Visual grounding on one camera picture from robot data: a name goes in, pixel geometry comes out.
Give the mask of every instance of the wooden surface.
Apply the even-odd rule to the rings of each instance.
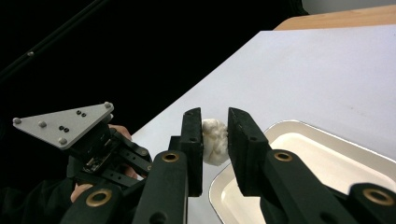
[[[274,30],[302,30],[396,24],[396,5],[289,18]]]

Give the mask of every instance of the mounting hole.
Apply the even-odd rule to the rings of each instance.
[[[279,161],[291,161],[292,160],[292,156],[286,152],[277,152],[274,156]]]
[[[164,224],[166,221],[166,214],[164,212],[156,212],[149,218],[150,224]]]
[[[178,155],[175,153],[168,153],[163,155],[163,161],[173,162],[178,160]]]
[[[336,219],[336,217],[332,214],[329,213],[320,213],[320,218],[328,224],[337,224],[338,221]]]
[[[394,205],[394,200],[384,191],[379,189],[364,189],[363,195],[373,203],[378,203],[385,206]]]
[[[98,207],[107,203],[111,198],[110,189],[99,189],[88,196],[85,203],[90,207]]]

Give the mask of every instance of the table surface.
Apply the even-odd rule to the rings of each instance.
[[[395,6],[340,13],[346,18],[350,14],[376,18],[389,8]],[[323,17],[322,26],[310,20],[317,17]],[[168,149],[171,136],[180,135],[184,112],[201,107],[202,119],[226,123],[228,108],[235,107],[246,110],[263,131],[282,120],[297,119],[395,160],[396,26],[309,29],[330,25],[331,18],[332,13],[289,19],[276,31],[259,32],[134,133],[134,142],[154,158]],[[386,24],[394,24],[396,14],[387,18]],[[221,223],[208,192],[228,164],[204,163],[203,194],[189,198],[188,223]]]

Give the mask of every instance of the crumpled white cloth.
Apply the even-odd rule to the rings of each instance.
[[[204,162],[220,166],[230,157],[228,155],[227,126],[217,119],[203,119]]]

